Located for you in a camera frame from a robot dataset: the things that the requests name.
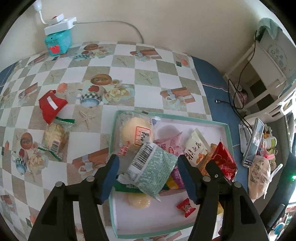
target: power strip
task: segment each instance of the power strip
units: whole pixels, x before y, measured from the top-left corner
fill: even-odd
[[[48,24],[49,26],[51,26],[51,25],[54,25],[54,24],[59,23],[59,22],[62,21],[63,19],[64,19],[64,15],[63,15],[63,14],[60,14],[60,15],[58,15],[58,16],[53,17],[51,20],[47,21],[47,24]]]
[[[71,29],[75,26],[77,22],[76,17],[63,19],[62,21],[58,22],[57,24],[48,26],[44,29],[45,35],[54,34],[57,32],[61,32],[67,29]]]

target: teal box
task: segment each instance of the teal box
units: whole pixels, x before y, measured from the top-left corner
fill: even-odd
[[[51,56],[66,53],[68,48],[72,45],[70,29],[47,35],[44,43]]]

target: white tray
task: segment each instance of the white tray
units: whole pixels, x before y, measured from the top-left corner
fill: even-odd
[[[115,118],[124,112],[117,111]],[[194,129],[198,128],[209,144],[218,144],[221,141],[233,156],[232,141],[227,124],[168,114],[149,113],[149,115],[161,118],[161,121],[156,124],[155,139],[172,136],[174,132],[176,134],[183,132],[183,139],[186,142]],[[116,237],[123,239],[153,237],[193,226],[198,208],[188,218],[184,217],[184,212],[176,208],[186,198],[188,198],[186,191],[162,196],[161,202],[153,199],[150,207],[136,209],[129,204],[126,193],[113,190],[109,197],[109,203],[111,223]]]

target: tablecloth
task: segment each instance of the tablecloth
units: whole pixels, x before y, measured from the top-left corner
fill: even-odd
[[[68,129],[62,161],[36,152],[47,126],[38,100],[49,90],[58,90],[57,96],[68,101],[58,116],[75,119]],[[0,212],[19,240],[28,239],[57,181],[79,183],[100,167],[100,163],[73,160],[109,146],[116,110],[212,120],[190,56],[129,42],[85,42],[72,45],[60,56],[44,52],[23,59],[3,87],[0,106]],[[21,153],[25,144],[28,148]]]

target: blue gripper pad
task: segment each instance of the blue gripper pad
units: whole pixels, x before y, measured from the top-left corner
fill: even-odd
[[[192,180],[188,169],[186,168],[181,156],[178,157],[178,170],[181,175],[181,178],[183,180],[185,189],[187,191],[188,197],[195,203],[197,204],[198,202],[198,197],[197,197],[197,190],[200,188],[200,183],[194,183]]]
[[[101,186],[101,195],[99,197],[101,203],[103,203],[106,199],[109,198],[109,195],[111,193],[113,184],[115,182],[116,175],[117,175],[117,172],[118,172],[118,169],[119,169],[119,158],[118,158],[118,156],[112,155],[110,157],[109,161],[107,162],[106,166],[102,167],[102,168],[107,168],[107,169],[109,169],[109,171],[106,174],[105,179],[103,181],[103,184]]]

